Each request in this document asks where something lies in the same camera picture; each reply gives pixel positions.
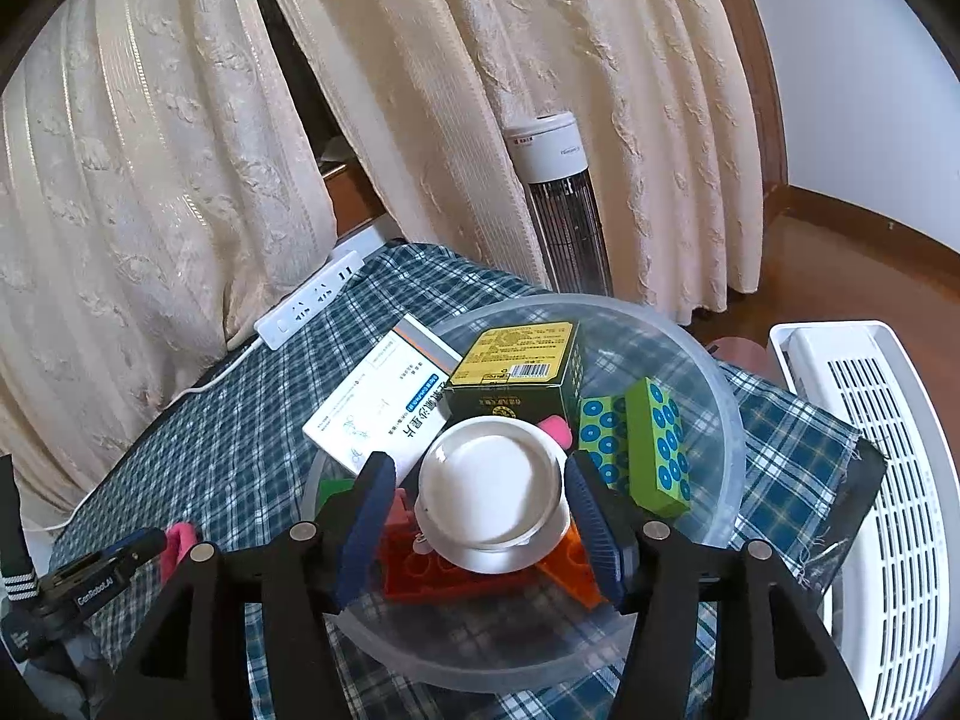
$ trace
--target power outlet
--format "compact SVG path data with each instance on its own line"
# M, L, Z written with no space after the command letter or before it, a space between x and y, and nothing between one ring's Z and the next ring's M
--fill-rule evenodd
M347 281L361 268L363 257L355 251L348 251L324 265L299 290L290 293L280 305L263 314L253 324L253 329L267 346L277 350L336 298Z

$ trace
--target white ceramic cup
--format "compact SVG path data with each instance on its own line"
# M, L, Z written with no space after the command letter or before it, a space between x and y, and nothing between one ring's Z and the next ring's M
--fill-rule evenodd
M414 511L442 557L483 574L546 557L570 524L565 452L535 425L477 416L441 433L424 456Z

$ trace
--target white vent grille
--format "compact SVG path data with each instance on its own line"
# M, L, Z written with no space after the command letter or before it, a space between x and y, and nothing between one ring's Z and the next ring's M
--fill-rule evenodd
M838 579L841 611L834 613L833 635L870 717L913 720L937 688L944 656L953 657L941 499L947 490L960 533L960 494L943 432L886 325L778 325L770 341L789 389L860 428L887 457L874 509ZM928 429L923 438L918 424ZM933 454L947 461L936 479Z

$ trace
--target beige curtain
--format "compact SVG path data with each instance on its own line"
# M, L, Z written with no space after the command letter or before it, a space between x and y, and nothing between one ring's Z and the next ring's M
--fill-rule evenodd
M0 116L0 451L49 518L335 223L255 0L69 0Z
M720 0L280 3L408 237L541 280L500 132L570 109L618 298L689 322L757 288L760 149Z

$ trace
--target brown floor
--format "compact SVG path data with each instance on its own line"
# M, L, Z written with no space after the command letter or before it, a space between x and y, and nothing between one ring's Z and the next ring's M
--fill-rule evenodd
M736 295L725 314L695 317L688 330L701 343L741 336L765 347L770 327L779 322L880 319L920 373L958 463L960 292L891 245L858 240L858 232L845 236L798 215L787 211L768 227L760 290Z

